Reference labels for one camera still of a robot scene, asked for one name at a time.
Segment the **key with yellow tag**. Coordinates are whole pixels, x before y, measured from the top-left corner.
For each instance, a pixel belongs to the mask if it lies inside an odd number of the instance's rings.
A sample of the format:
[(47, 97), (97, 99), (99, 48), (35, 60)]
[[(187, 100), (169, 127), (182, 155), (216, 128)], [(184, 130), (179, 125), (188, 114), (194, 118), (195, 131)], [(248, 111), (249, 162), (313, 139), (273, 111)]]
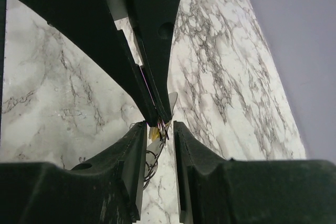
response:
[(149, 129), (149, 139), (153, 142), (157, 138), (160, 138), (160, 130), (158, 127), (150, 127)]

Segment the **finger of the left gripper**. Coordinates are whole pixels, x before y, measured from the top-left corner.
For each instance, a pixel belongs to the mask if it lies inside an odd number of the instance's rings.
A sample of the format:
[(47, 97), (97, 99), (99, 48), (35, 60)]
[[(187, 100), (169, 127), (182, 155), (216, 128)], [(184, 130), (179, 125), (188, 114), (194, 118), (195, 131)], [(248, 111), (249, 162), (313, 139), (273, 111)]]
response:
[(105, 0), (19, 0), (78, 46), (135, 101), (150, 126), (156, 109), (140, 66), (122, 30), (117, 30)]
[(155, 104), (155, 121), (172, 118), (167, 75), (179, 4), (180, 0), (128, 0), (129, 19)]

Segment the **metal keyring with keys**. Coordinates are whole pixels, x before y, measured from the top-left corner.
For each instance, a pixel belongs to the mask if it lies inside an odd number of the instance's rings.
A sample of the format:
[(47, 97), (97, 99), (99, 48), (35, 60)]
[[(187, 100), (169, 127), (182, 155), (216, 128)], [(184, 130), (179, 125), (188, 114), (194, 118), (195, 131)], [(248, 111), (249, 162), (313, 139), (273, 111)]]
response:
[(166, 140), (169, 139), (168, 130), (172, 124), (172, 120), (164, 123), (158, 123), (156, 127), (160, 130), (160, 138), (157, 138), (155, 141), (151, 141), (146, 149), (146, 160), (145, 160), (145, 172), (144, 172), (144, 186), (143, 189), (146, 189), (151, 178), (155, 175), (158, 170), (158, 159), (162, 153), (163, 148), (165, 147)]

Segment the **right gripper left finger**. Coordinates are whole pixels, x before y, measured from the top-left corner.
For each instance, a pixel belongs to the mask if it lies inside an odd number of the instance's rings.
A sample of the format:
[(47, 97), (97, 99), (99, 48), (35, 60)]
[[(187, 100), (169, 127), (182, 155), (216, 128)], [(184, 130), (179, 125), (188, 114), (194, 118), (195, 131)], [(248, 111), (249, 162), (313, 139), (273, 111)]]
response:
[(135, 223), (141, 218), (146, 123), (66, 170), (1, 164), (1, 223)]

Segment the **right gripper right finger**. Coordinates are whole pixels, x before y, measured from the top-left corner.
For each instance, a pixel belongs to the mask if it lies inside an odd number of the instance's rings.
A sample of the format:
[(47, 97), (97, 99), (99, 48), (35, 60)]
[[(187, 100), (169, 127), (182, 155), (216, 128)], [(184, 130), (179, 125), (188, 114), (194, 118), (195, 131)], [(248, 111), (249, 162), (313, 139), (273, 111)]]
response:
[(224, 159), (174, 122), (181, 223), (335, 223), (335, 165)]

